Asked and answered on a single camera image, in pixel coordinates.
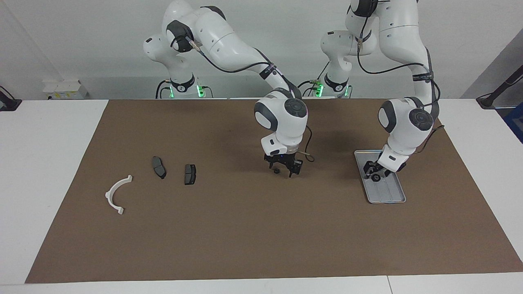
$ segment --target brown surface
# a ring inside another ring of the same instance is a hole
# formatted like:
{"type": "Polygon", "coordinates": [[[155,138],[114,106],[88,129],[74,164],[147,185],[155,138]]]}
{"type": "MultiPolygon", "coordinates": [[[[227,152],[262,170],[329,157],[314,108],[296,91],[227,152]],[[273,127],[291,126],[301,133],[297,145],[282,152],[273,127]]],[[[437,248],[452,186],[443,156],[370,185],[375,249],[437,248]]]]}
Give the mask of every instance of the brown surface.
{"type": "Polygon", "coordinates": [[[406,203],[366,201],[353,152],[386,141],[381,103],[307,101],[316,162],[288,179],[253,100],[109,102],[26,282],[523,271],[444,131],[400,173],[406,203]],[[104,193],[129,174],[120,216],[104,193]]]}

